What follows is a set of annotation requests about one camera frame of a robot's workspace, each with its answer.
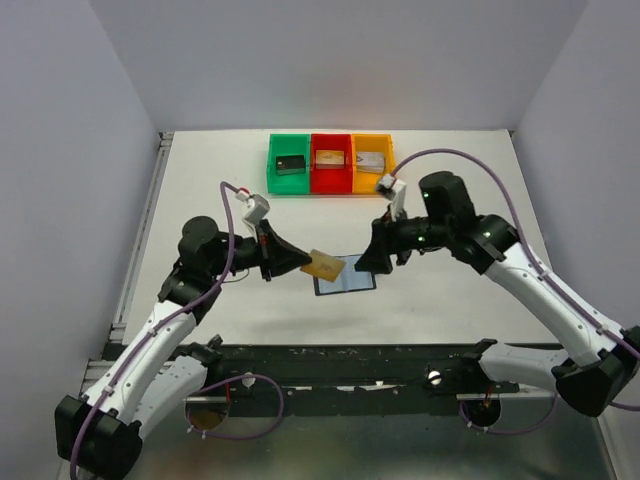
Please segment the black leather card holder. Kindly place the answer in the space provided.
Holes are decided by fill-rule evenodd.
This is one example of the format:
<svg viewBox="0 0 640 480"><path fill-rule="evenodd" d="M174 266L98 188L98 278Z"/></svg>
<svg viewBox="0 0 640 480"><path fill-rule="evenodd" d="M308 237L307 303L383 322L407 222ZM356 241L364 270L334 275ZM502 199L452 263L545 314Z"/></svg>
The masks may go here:
<svg viewBox="0 0 640 480"><path fill-rule="evenodd" d="M375 290L377 288L375 276L370 272L360 272L355 269L355 264L359 259L359 255L341 256L340 260L345 262L345 266L334 282L314 277L315 295L325 296Z"/></svg>

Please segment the gold VIP card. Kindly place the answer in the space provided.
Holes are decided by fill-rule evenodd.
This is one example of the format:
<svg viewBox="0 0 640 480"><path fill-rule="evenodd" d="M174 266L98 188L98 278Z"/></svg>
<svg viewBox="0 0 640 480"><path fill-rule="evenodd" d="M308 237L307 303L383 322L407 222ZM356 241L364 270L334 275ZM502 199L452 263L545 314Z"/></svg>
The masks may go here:
<svg viewBox="0 0 640 480"><path fill-rule="evenodd" d="M337 280L346 265L344 260L315 249L309 252L309 256L311 262L302 266L300 270L303 273L330 283Z"/></svg>

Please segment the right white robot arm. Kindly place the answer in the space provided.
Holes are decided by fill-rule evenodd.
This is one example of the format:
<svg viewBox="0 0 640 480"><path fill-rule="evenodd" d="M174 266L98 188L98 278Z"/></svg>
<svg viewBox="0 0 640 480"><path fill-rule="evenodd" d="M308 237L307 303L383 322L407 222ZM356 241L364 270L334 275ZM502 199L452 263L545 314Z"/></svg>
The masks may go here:
<svg viewBox="0 0 640 480"><path fill-rule="evenodd" d="M356 270L386 275L408 262L412 252L448 250L508 291L556 338L558 350L516 347L484 340L467 353L460 379L469 390L510 382L558 394L577 412L599 416L639 370L639 330L596 315L531 253L516 228L498 215L479 215L464 181L449 171L419 182L426 216L404 209L406 185L382 176L376 192L389 202L373 221L371 241Z"/></svg>

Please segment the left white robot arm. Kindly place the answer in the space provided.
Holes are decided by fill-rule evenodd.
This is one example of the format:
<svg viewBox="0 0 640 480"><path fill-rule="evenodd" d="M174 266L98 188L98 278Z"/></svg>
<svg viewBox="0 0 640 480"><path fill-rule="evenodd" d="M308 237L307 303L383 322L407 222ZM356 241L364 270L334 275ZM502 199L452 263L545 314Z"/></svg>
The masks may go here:
<svg viewBox="0 0 640 480"><path fill-rule="evenodd" d="M222 380L215 353L164 364L212 308L230 272L257 268L264 280L307 265L311 257L281 239L268 221L242 238L206 216L182 228L179 257L151 314L132 342L92 387L65 396L54 412L58 454L70 473L84 469L102 479L123 479L145 439L188 394L214 393Z"/></svg>

